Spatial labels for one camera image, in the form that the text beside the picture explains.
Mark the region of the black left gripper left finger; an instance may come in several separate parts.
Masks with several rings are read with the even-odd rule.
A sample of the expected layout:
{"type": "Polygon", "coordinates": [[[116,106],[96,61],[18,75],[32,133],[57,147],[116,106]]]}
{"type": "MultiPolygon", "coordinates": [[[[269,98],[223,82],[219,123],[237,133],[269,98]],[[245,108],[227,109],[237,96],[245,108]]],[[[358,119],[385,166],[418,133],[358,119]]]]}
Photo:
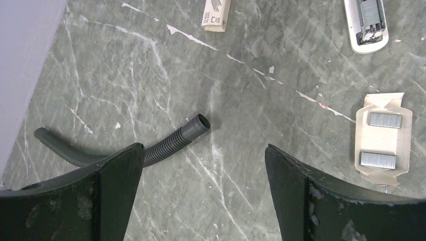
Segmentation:
{"type": "Polygon", "coordinates": [[[134,143],[56,178],[1,192],[1,240],[123,240],[143,171],[134,143]]]}

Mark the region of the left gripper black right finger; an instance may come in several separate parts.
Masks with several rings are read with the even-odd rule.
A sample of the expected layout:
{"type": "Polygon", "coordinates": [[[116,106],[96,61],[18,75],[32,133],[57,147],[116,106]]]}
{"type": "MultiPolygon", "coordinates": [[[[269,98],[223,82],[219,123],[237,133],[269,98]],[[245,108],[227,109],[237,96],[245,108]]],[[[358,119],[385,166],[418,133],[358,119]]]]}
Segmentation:
{"type": "Polygon", "coordinates": [[[425,240],[425,200],[363,188],[274,145],[265,165],[283,240],[425,240]]]}

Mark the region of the white staple box tray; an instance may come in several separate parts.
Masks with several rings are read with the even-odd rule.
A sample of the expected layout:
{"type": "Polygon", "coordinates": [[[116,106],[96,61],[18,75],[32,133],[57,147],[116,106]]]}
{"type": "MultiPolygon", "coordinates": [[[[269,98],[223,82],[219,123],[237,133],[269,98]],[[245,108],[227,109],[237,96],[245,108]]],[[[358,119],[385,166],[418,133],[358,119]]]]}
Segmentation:
{"type": "Polygon", "coordinates": [[[397,177],[409,172],[412,111],[401,106],[403,96],[402,92],[368,94],[364,106],[356,112],[354,166],[371,183],[396,186],[397,177]],[[370,126],[372,112],[402,115],[401,128],[370,126]],[[396,168],[362,166],[361,152],[396,155],[396,168]]]}

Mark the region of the white staple box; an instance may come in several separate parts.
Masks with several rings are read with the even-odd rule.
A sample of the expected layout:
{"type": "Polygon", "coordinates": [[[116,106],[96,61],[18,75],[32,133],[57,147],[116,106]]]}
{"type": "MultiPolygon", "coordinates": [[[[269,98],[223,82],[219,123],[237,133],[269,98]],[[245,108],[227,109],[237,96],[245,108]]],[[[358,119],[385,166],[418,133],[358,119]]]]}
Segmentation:
{"type": "Polygon", "coordinates": [[[206,0],[201,27],[208,32],[225,32],[231,0],[206,0]]]}

